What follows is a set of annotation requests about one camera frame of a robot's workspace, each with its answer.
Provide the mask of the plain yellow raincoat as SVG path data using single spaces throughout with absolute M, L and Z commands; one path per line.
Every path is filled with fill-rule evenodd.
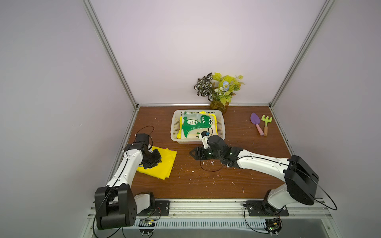
M 159 148 L 156 146 L 153 147 L 153 150 L 154 149 L 157 149 L 159 151 L 161 155 L 161 162 L 151 169 L 144 169 L 143 167 L 138 167 L 137 171 L 142 174 L 165 180 L 170 176 L 177 155 L 177 151 L 169 150 L 168 148 Z

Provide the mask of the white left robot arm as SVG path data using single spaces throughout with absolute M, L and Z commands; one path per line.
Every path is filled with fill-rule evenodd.
M 161 163 L 161 155 L 152 149 L 151 136 L 140 133 L 124 148 L 120 166 L 104 187 L 95 192 L 95 221 L 98 230 L 130 227 L 138 214 L 155 205 L 152 192 L 134 195 L 132 183 L 138 167 L 152 169 Z

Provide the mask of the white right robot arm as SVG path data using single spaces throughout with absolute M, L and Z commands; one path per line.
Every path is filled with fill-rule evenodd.
M 217 135 L 202 136 L 201 141 L 202 146 L 190 151 L 195 160 L 219 160 L 229 168 L 261 172 L 283 182 L 266 193 L 261 203 L 265 213 L 279 214 L 283 207 L 296 202 L 314 205 L 318 175 L 301 157 L 276 158 L 256 154 L 241 147 L 230 147 Z

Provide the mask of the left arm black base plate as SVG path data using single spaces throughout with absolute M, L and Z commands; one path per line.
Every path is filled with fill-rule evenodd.
M 138 217 L 168 217 L 170 211 L 169 200 L 156 200 L 154 206 L 149 206 L 137 214 Z

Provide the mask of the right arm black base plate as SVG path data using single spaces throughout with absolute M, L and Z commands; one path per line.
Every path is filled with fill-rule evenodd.
M 262 201 L 259 200 L 247 200 L 245 207 L 249 211 L 249 216 L 258 217 L 275 217 L 275 216 L 289 216 L 287 207 L 284 206 L 281 209 L 274 209 L 262 205 Z

